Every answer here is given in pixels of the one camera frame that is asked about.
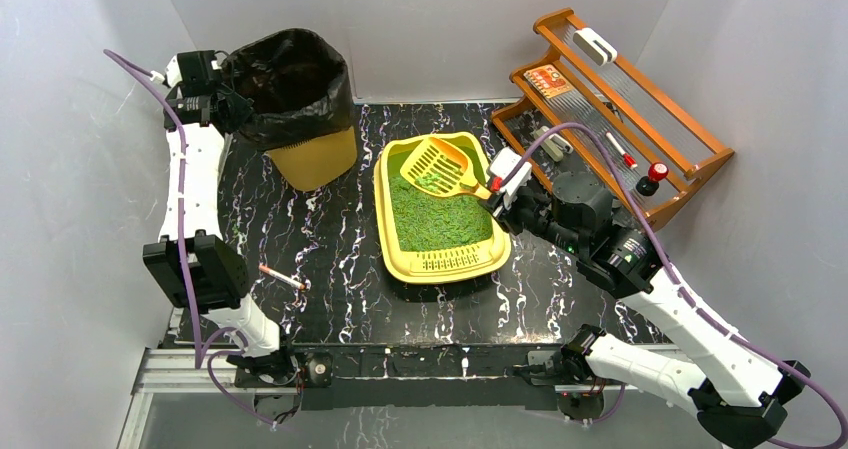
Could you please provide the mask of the yellow litter box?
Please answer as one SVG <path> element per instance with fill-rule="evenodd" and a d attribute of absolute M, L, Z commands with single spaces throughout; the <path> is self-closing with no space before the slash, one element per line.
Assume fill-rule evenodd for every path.
<path fill-rule="evenodd" d="M 400 174 L 408 156 L 426 140 L 425 135 L 395 140 L 383 149 L 374 169 L 374 197 L 377 227 L 384 263 L 396 279 L 410 284 L 446 284 L 476 278 L 502 267 L 512 250 L 511 236 L 487 217 L 491 235 L 468 244 L 431 251 L 401 248 L 401 232 L 391 204 L 397 196 L 390 178 Z"/>

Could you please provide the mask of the orange litter scoop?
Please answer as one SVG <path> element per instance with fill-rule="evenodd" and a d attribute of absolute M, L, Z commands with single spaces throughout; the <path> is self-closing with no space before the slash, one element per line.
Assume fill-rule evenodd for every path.
<path fill-rule="evenodd" d="M 468 155 L 435 136 L 420 141 L 401 166 L 400 175 L 419 191 L 437 198 L 487 200 L 492 195 L 475 177 Z"/>

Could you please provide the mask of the black trash bag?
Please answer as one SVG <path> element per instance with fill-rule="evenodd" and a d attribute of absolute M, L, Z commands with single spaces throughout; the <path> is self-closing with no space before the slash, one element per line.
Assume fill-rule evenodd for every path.
<path fill-rule="evenodd" d="M 349 129 L 354 103 L 344 57 L 316 32 L 289 28 L 233 51 L 224 81 L 250 100 L 237 135 L 258 151 L 304 144 Z"/>

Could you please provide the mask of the yellow trash bin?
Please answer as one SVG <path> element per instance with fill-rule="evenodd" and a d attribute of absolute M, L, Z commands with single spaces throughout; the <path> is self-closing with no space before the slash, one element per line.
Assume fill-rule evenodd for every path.
<path fill-rule="evenodd" d="M 358 129 L 340 132 L 265 152 L 282 178 L 295 190 L 314 191 L 337 179 L 356 162 Z"/>

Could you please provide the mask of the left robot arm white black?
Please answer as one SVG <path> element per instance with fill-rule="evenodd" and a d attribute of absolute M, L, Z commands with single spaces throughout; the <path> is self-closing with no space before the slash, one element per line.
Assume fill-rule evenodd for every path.
<path fill-rule="evenodd" d="M 158 239 L 144 246 L 143 263 L 171 304 L 188 313 L 197 361 L 211 346 L 201 339 L 209 321 L 231 337 L 228 363 L 261 381 L 286 385 L 299 370 L 278 323 L 250 294 L 246 260 L 228 245 L 218 217 L 218 184 L 228 135 L 250 108 L 229 87 L 217 52 L 176 54 L 152 81 L 170 155 L 167 206 Z"/>

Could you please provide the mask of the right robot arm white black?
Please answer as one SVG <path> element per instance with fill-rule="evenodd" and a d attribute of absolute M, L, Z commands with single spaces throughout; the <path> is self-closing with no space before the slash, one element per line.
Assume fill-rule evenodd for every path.
<path fill-rule="evenodd" d="M 564 173 L 553 193 L 491 174 L 487 209 L 513 234 L 538 236 L 576 259 L 591 284 L 651 321 L 682 351 L 673 359 L 583 325 L 548 365 L 575 381 L 612 379 L 692 415 L 731 448 L 775 440 L 787 404 L 810 384 L 807 368 L 756 352 L 684 281 L 645 229 L 615 220 L 620 204 L 587 174 Z"/>

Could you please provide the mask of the green cat litter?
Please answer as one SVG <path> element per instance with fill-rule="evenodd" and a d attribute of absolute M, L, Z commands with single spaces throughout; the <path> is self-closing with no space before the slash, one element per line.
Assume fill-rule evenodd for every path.
<path fill-rule="evenodd" d="M 389 178 L 399 247 L 406 252 L 451 249 L 492 237 L 493 221 L 472 196 L 437 198 L 399 175 Z"/>

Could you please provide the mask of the grey white stapler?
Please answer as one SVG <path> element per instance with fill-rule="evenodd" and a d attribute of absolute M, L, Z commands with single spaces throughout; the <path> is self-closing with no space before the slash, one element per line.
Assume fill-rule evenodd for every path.
<path fill-rule="evenodd" d="M 573 152 L 573 146 L 561 134 L 550 135 L 540 144 L 541 149 L 554 162 L 561 162 Z"/>

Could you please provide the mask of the red capped marker on shelf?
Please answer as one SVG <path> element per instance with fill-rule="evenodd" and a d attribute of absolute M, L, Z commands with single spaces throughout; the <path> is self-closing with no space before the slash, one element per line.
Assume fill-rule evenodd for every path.
<path fill-rule="evenodd" d="M 636 162 L 636 160 L 621 145 L 621 143 L 618 141 L 618 139 L 611 132 L 607 131 L 605 133 L 605 137 L 607 138 L 609 143 L 612 145 L 612 147 L 616 150 L 616 152 L 619 154 L 619 156 L 621 157 L 621 159 L 623 160 L 623 162 L 625 163 L 625 165 L 628 168 L 630 168 L 631 170 L 635 170 L 635 169 L 638 168 L 638 163 Z"/>

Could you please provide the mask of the wooden shelf rack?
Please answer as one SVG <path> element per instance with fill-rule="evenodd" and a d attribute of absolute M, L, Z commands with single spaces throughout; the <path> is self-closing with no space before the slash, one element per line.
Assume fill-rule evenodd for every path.
<path fill-rule="evenodd" d="M 625 181 L 618 186 L 597 146 L 580 131 L 564 130 L 562 136 L 573 152 L 606 183 L 617 197 L 631 194 L 655 229 L 665 226 L 684 205 L 733 156 L 733 150 L 717 139 L 653 81 L 631 63 L 617 48 L 617 60 L 597 66 L 572 41 L 575 30 L 590 27 L 570 9 L 544 15 L 533 25 L 548 48 L 537 61 L 515 69 L 511 82 L 521 98 L 492 114 L 491 122 L 506 143 L 518 154 L 535 139 L 532 130 L 520 130 L 525 115 L 555 126 L 577 122 L 591 130 L 611 153 Z M 545 99 L 523 77 L 534 67 L 553 64 L 574 89 Z M 638 163 L 628 168 L 605 137 L 611 132 Z M 669 174 L 658 191 L 644 197 L 635 190 L 655 162 L 668 166 Z"/>

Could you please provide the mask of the red black stamp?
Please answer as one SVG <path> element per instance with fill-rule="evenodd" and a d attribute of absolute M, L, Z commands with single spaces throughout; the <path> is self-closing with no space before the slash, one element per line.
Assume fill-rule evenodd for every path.
<path fill-rule="evenodd" d="M 668 166 L 662 162 L 655 162 L 649 168 L 645 176 L 641 177 L 635 185 L 638 194 L 644 197 L 653 196 L 659 189 L 660 183 L 668 176 Z"/>

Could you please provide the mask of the orange card packet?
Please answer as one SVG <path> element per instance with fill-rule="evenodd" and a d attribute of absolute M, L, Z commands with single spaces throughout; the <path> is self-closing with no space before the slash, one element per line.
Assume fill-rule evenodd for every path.
<path fill-rule="evenodd" d="M 528 69 L 523 73 L 523 77 L 545 99 L 558 97 L 574 89 L 573 85 L 553 64 Z"/>

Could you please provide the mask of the white marker pen on table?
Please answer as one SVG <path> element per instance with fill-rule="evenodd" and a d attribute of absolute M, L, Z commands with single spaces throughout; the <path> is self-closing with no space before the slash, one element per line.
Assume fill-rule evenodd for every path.
<path fill-rule="evenodd" d="M 304 283 L 302 283 L 302 282 L 300 282 L 300 281 L 298 281 L 298 280 L 296 280 L 296 279 L 294 279 L 290 276 L 287 276 L 287 275 L 285 275 L 285 274 L 283 274 L 279 271 L 276 271 L 275 269 L 272 269 L 272 268 L 268 267 L 267 265 L 260 264 L 258 266 L 258 268 L 259 268 L 261 273 L 268 275 L 269 277 L 272 277 L 273 279 L 275 279 L 279 282 L 282 282 L 282 283 L 284 283 L 284 284 L 286 284 L 286 285 L 288 285 L 288 286 L 290 286 L 290 287 L 292 287 L 292 288 L 294 288 L 298 291 L 304 291 L 304 290 L 307 289 L 307 286 Z"/>

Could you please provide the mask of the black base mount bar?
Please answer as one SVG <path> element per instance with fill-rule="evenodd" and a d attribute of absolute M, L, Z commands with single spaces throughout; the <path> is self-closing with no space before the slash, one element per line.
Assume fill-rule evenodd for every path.
<path fill-rule="evenodd" d="M 304 411 L 366 406 L 518 407 L 593 423 L 622 385 L 564 361 L 559 344 L 297 344 L 298 378 L 264 382 L 239 369 L 235 385 L 262 396 L 303 390 Z"/>

